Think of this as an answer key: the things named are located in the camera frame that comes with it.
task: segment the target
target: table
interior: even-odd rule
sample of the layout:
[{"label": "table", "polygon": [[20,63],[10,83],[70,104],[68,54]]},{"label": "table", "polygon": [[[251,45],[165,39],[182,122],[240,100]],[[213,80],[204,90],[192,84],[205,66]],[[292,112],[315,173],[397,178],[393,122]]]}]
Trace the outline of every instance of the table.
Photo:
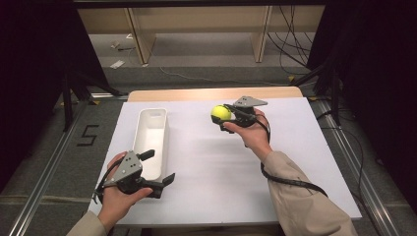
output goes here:
[{"label": "table", "polygon": [[[215,105],[230,104],[242,95],[268,102],[261,109],[271,123],[272,148],[286,152],[352,218],[361,217],[310,105],[298,88],[201,88],[134,91],[123,105],[99,179],[114,154],[133,146],[138,115],[151,107],[168,110],[166,174],[175,172],[176,179],[161,199],[140,201],[119,224],[169,227],[277,223],[258,159],[244,148],[240,137],[220,132],[209,118]],[[98,212],[100,205],[91,202],[89,209]]]}]

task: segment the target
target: floor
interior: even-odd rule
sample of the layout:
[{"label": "floor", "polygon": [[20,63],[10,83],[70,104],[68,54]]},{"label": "floor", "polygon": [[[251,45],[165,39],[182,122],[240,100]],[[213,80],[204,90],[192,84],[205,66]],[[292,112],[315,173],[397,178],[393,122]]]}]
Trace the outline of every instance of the floor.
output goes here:
[{"label": "floor", "polygon": [[[167,75],[170,78],[177,77],[210,83],[215,78],[222,76],[221,73],[218,73],[219,71],[231,73],[249,70],[255,76],[268,77],[267,70],[281,68],[283,72],[278,80],[275,78],[267,80],[268,83],[275,85],[287,84],[291,78],[299,78],[301,75],[298,74],[308,71],[300,63],[280,54],[269,38],[267,38],[263,62],[256,63],[250,36],[247,33],[159,34],[149,62],[145,65],[139,62],[136,51],[131,49],[134,47],[133,40],[127,36],[90,36],[106,75],[111,77],[110,84],[117,88],[133,88],[127,86],[126,80],[134,80],[135,77],[132,77],[133,79],[128,76],[122,78],[121,75],[124,75],[122,69],[128,75],[135,73],[132,70],[141,71],[140,69],[147,68],[144,72],[141,71],[141,75],[155,78],[154,74],[159,73],[161,77]],[[286,33],[271,34],[270,36],[278,46],[282,46],[278,36],[284,39]],[[314,38],[314,34],[297,33],[296,37],[302,47],[306,49],[304,53],[308,56],[308,49],[311,46],[310,40]],[[120,43],[117,48],[111,47],[114,41]],[[289,38],[287,42],[295,44],[293,37]],[[300,62],[307,60],[300,49],[297,50],[291,46],[285,46],[284,49]],[[121,67],[118,69],[109,68],[118,60],[124,62]],[[154,81],[153,87],[158,88],[159,86],[161,88],[162,80],[166,79]],[[305,96],[310,97],[314,95],[313,85],[314,80],[302,85],[300,89]],[[36,183],[44,185],[43,192],[38,197],[38,206],[27,214],[25,221],[28,224],[23,224],[22,231],[26,235],[62,235],[71,228],[71,225],[87,210],[89,203],[90,188],[79,188],[78,186],[80,184],[94,185],[99,168],[90,170],[89,166],[102,165],[102,157],[105,156],[106,150],[99,147],[108,146],[112,130],[117,122],[117,111],[120,110],[122,103],[123,99],[103,99],[99,101],[99,105],[81,103],[74,105],[77,111],[82,110],[80,114],[76,113],[76,116],[81,118],[74,134],[65,137],[62,134],[63,108],[60,101],[57,101],[56,109],[48,121],[48,126],[44,129],[42,139],[39,139],[38,143],[33,146],[31,157],[22,162],[9,185],[0,195],[0,212],[2,212],[0,213],[0,235],[8,235],[11,227],[16,225],[14,222],[22,221],[22,217],[25,216],[22,214],[25,210],[24,206],[34,198],[31,194],[33,189],[37,188]],[[82,105],[86,107],[84,111],[80,109]],[[329,109],[328,103],[322,100],[312,101],[311,106],[317,116]],[[354,114],[349,111],[343,101],[340,106],[344,108],[340,111],[344,132],[332,129],[323,129],[323,132],[346,183],[355,195],[358,194],[359,173],[355,173],[358,171],[357,168],[355,169],[355,166],[358,166],[357,163],[355,165],[355,161],[362,160],[362,158],[364,160],[361,176],[365,201],[361,204],[360,198],[357,202],[363,218],[354,221],[358,233],[360,235],[378,235],[375,229],[377,228],[381,235],[414,235],[417,232],[416,214],[396,189],[384,167],[378,163],[366,135],[354,120]],[[318,122],[322,127],[334,127],[332,119],[328,116],[319,119]],[[102,139],[96,139],[93,147],[78,146],[85,142],[81,138],[86,131],[84,127],[98,126],[98,124],[99,129],[96,129],[96,133]],[[60,146],[62,139],[68,139],[69,142],[62,147],[65,153],[57,153],[56,147]],[[59,161],[51,163],[55,157],[58,157]],[[52,177],[42,180],[42,173],[48,168],[51,170]],[[127,235],[128,231],[129,235],[141,234],[139,229],[120,228],[115,231],[114,235]]]}]

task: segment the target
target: left hand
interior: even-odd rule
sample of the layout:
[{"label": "left hand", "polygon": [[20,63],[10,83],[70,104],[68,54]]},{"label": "left hand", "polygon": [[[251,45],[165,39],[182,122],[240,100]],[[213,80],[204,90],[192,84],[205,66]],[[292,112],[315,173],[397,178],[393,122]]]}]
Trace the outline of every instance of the left hand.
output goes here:
[{"label": "left hand", "polygon": [[[126,153],[127,152],[124,151],[114,156],[114,158],[107,164],[107,168],[109,168],[118,159],[123,158]],[[110,171],[107,177],[108,179],[111,179],[117,168],[118,167],[116,166]],[[142,188],[132,195],[122,193],[117,186],[105,188],[102,208],[98,214],[98,219],[103,224],[106,232],[108,233],[117,221],[122,219],[128,213],[132,205],[145,198],[150,193],[152,193],[151,188]]]}]

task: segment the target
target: gray floor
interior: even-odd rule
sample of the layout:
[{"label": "gray floor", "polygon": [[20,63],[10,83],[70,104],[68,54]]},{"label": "gray floor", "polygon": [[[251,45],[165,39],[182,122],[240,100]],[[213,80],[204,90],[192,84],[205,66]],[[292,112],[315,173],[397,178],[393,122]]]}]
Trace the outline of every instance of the gray floor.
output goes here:
[{"label": "gray floor", "polygon": [[[310,46],[305,34],[297,34],[297,37],[304,47]],[[126,38],[126,35],[91,35],[90,38],[110,84],[122,91],[287,85],[289,76],[298,77],[296,74],[307,72],[291,59],[280,58],[279,51],[269,39],[263,62],[255,63],[249,35],[245,33],[161,34],[147,65],[139,63],[135,50],[117,51],[110,47],[114,40],[120,41],[119,48],[132,47],[132,39]],[[293,48],[289,51],[292,55],[298,55]],[[118,69],[108,68],[118,60],[125,61],[125,64]],[[293,73],[285,72],[280,68],[281,65],[286,71]],[[301,86],[305,96],[313,95],[312,83]],[[32,216],[26,235],[63,235],[87,210],[89,197],[95,187],[123,102],[122,99],[103,99],[99,104],[92,103],[86,107],[47,185],[40,205]],[[313,101],[311,107],[319,116],[324,112],[326,104],[327,101]],[[417,232],[416,214],[396,189],[384,167],[375,161],[376,154],[366,135],[354,121],[354,115],[350,113],[348,106],[343,101],[340,106],[347,108],[340,111],[346,138],[358,156],[363,151],[364,172],[387,209],[398,231],[397,235],[414,235]],[[328,127],[330,120],[329,117],[324,117],[319,120],[319,124],[321,127]],[[31,156],[22,162],[0,195],[0,235],[8,235],[28,200],[63,135],[63,124],[64,110],[60,101],[57,101],[48,125],[44,127],[38,142],[33,145]],[[90,129],[97,138],[92,146],[80,147],[79,144],[90,141],[82,138],[87,125],[97,126]],[[347,185],[357,194],[357,179],[333,132],[323,129]],[[358,233],[377,235],[371,218],[364,211],[364,207],[370,209],[369,203],[360,206],[358,202],[358,206],[364,216],[354,221]],[[127,230],[117,228],[115,235],[125,235]],[[140,235],[140,230],[131,229],[129,235]]]}]

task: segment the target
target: right hand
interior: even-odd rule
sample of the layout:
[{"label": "right hand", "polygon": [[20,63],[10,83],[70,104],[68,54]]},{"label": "right hand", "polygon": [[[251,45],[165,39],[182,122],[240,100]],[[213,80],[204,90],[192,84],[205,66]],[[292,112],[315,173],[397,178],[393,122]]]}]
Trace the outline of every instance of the right hand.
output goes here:
[{"label": "right hand", "polygon": [[[259,109],[254,109],[258,120],[268,126],[268,120],[265,118],[265,113]],[[245,146],[250,148],[261,161],[264,161],[272,151],[268,142],[268,134],[260,124],[255,123],[250,127],[243,128],[231,122],[224,122],[223,126],[227,130],[240,135]]]}]

